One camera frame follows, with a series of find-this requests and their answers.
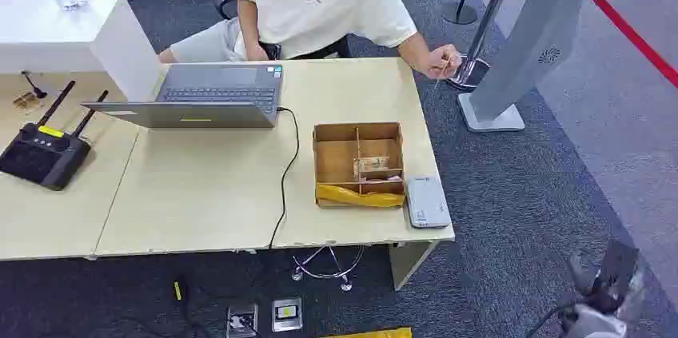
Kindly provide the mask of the person's left hand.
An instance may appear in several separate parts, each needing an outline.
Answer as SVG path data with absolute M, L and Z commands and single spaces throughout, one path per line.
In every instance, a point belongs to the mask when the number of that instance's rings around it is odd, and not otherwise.
M 452 44 L 446 44 L 429 53 L 423 74 L 428 78 L 441 80 L 451 78 L 462 65 L 462 56 Z

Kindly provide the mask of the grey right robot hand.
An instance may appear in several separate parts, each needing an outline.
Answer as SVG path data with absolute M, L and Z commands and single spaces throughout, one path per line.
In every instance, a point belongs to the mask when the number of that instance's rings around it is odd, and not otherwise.
M 572 253 L 568 270 L 583 303 L 626 323 L 636 319 L 645 294 L 639 254 L 639 249 L 618 240 L 609 241 L 598 265 L 584 250 Z

